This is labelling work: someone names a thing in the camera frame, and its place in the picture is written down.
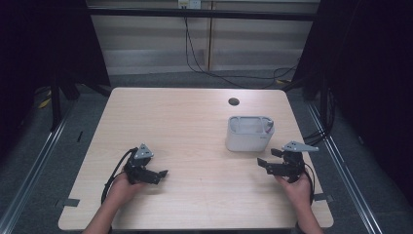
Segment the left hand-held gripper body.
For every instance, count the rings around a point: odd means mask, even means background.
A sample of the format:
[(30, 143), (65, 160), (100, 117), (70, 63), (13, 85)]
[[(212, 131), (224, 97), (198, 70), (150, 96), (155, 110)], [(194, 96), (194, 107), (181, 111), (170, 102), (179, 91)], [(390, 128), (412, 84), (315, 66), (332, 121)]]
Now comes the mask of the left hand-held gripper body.
[(149, 172), (146, 167), (142, 167), (142, 161), (145, 158), (152, 158), (154, 153), (147, 147), (145, 143), (141, 143), (138, 147), (131, 149), (130, 156), (124, 166), (130, 184), (138, 182), (148, 182)]

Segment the black metal stand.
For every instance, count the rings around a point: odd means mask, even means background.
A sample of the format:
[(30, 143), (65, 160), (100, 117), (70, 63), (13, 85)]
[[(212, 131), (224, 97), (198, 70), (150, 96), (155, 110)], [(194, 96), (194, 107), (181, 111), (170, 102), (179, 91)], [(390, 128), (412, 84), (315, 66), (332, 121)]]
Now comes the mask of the black metal stand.
[(60, 91), (58, 86), (57, 78), (54, 76), (52, 78), (51, 84), (51, 101), (52, 101), (52, 111), (53, 111), (53, 123), (51, 126), (51, 131), (54, 132), (61, 122), (61, 109), (60, 109)]

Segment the person's left hand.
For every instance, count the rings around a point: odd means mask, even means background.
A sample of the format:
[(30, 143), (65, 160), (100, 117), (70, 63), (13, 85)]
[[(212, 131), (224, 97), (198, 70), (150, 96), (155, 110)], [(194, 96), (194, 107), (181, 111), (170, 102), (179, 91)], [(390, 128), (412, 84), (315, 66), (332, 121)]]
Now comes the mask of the person's left hand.
[(112, 208), (120, 208), (129, 202), (143, 187), (144, 183), (130, 184), (125, 173), (118, 174), (106, 196), (105, 204)]

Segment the metal floor rail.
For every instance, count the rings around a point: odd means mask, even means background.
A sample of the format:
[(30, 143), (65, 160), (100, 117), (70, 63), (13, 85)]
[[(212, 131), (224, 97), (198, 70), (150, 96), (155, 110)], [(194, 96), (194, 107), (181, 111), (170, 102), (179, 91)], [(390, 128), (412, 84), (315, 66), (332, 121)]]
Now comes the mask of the metal floor rail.
[(308, 109), (315, 125), (317, 126), (318, 132), (322, 135), (323, 144), (325, 145), (339, 176), (343, 180), (346, 190), (349, 193), (349, 196), (368, 234), (385, 234), (383, 228), (380, 226), (379, 220), (362, 195), (357, 182), (350, 172), (350, 169), (348, 168), (347, 163), (344, 160), (333, 137), (326, 133), (326, 129), (321, 123), (318, 109), (311, 103), (308, 104)]
[(22, 136), (0, 170), (0, 234), (12, 234), (40, 177), (44, 173), (70, 117), (73, 103), (62, 111), (56, 127), (49, 123), (50, 109), (36, 109), (23, 124)]

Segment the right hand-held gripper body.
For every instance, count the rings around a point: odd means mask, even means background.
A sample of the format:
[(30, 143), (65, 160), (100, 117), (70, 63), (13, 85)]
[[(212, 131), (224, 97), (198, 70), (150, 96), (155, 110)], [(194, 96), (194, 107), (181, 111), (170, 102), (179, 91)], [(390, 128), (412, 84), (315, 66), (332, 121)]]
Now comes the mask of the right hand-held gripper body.
[(282, 147), (280, 158), (283, 159), (281, 165), (275, 169), (276, 176), (286, 176), (289, 183), (298, 180), (305, 171), (304, 152), (318, 151), (317, 146), (308, 145), (298, 141), (291, 141)]

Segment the black curtain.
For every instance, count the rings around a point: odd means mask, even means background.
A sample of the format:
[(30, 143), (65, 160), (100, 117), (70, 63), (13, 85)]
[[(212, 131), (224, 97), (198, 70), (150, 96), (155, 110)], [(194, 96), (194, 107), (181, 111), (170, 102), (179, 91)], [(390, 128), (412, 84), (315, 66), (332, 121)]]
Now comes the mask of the black curtain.
[(110, 84), (87, 0), (0, 0), (0, 161), (41, 87)]
[(327, 86), (413, 204), (413, 0), (319, 0), (296, 81)]

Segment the white plastic container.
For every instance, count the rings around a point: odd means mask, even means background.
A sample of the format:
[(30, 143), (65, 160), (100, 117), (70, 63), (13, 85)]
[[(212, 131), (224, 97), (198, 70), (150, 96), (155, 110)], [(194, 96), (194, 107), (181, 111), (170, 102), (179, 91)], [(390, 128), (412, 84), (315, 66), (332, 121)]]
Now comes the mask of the white plastic container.
[(265, 116), (232, 116), (228, 120), (226, 147), (235, 152), (263, 151), (273, 133), (275, 122)]

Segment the black horizontal bar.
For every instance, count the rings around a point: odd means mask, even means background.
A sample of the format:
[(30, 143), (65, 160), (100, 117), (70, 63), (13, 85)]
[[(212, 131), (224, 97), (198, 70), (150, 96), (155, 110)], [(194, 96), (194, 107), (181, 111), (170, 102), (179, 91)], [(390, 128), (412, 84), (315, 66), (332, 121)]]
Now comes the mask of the black horizontal bar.
[(221, 11), (221, 10), (180, 10), (180, 9), (130, 9), (130, 8), (88, 8), (90, 15), (131, 16), (131, 17), (170, 17), (170, 18), (207, 18), (235, 20), (318, 20), (317, 14)]

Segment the yellow floor object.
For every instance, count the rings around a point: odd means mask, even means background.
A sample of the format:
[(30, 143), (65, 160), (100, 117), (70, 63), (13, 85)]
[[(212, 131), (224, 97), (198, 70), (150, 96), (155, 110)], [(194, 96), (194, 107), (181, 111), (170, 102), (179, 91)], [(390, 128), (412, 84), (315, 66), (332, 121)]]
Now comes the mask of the yellow floor object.
[(52, 91), (48, 90), (48, 91), (43, 92), (41, 94), (41, 101), (38, 104), (37, 108), (38, 109), (45, 108), (50, 103), (51, 100), (52, 100)]

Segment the white wall socket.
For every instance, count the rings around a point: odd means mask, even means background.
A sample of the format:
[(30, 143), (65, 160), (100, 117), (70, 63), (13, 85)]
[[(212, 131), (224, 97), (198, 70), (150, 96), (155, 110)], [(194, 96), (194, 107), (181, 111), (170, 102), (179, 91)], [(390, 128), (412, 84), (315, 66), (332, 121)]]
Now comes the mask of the white wall socket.
[(201, 0), (177, 0), (179, 9), (200, 10), (202, 8)]

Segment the person's right hand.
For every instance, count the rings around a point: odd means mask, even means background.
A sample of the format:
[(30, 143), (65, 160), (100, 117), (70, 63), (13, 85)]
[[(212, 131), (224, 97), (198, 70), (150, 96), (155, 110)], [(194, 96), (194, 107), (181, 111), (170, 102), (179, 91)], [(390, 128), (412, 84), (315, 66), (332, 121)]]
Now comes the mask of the person's right hand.
[(285, 178), (276, 175), (276, 181), (281, 185), (288, 200), (295, 209), (310, 208), (311, 185), (305, 174), (299, 176), (298, 180), (289, 183)]

